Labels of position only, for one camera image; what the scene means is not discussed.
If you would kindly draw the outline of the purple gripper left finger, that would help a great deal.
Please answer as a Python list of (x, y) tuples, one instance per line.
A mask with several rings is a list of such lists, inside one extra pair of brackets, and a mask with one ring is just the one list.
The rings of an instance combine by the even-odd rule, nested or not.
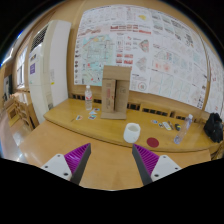
[(42, 169), (79, 185), (90, 154), (91, 144), (88, 143), (65, 155), (56, 154), (42, 166)]

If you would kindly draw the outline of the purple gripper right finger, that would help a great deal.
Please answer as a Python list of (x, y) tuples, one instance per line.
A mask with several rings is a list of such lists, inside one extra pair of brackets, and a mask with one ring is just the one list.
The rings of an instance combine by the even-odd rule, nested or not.
[(132, 145), (132, 154), (143, 185), (148, 185), (181, 170), (181, 167), (168, 155), (158, 156), (137, 144)]

